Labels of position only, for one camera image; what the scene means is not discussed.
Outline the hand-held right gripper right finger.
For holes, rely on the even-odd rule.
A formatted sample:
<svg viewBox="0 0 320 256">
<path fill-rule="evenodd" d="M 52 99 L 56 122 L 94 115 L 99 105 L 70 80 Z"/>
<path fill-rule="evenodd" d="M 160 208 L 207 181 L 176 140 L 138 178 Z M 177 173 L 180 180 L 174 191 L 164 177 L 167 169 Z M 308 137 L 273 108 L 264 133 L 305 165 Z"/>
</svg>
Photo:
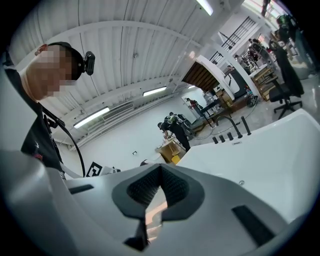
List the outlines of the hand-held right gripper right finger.
<svg viewBox="0 0 320 256">
<path fill-rule="evenodd" d="M 238 256 L 258 246 L 232 211 L 247 207 L 278 235 L 288 222 L 270 205 L 228 179 L 176 166 L 204 189 L 200 208 L 189 218 L 165 221 L 146 249 L 148 256 Z"/>
</svg>

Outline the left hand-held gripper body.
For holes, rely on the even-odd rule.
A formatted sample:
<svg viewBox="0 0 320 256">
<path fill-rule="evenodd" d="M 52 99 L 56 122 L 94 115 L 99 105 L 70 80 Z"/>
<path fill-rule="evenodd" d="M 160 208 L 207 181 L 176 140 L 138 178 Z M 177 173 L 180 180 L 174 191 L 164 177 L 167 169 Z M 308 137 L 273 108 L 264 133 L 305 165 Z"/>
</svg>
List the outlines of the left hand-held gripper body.
<svg viewBox="0 0 320 256">
<path fill-rule="evenodd" d="M 108 166 L 101 166 L 96 162 L 92 162 L 87 173 L 85 174 L 86 177 L 96 177 L 96 176 L 104 176 L 114 173 L 121 172 L 120 169 L 115 167 L 108 167 Z"/>
</svg>

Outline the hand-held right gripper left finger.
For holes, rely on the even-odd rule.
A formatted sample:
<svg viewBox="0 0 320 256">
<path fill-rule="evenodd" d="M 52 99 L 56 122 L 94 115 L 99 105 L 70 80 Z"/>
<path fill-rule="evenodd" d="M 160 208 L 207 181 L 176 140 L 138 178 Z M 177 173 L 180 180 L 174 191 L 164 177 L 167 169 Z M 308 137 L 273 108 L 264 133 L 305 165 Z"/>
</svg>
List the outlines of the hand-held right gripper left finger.
<svg viewBox="0 0 320 256">
<path fill-rule="evenodd" d="M 160 256 L 159 241 L 139 251 L 125 242 L 142 236 L 144 220 L 123 214 L 113 197 L 130 205 L 130 200 L 116 191 L 122 182 L 139 179 L 156 165 L 96 177 L 63 181 L 52 168 L 46 170 L 52 209 L 48 225 L 55 228 L 46 239 L 51 256 Z"/>
</svg>

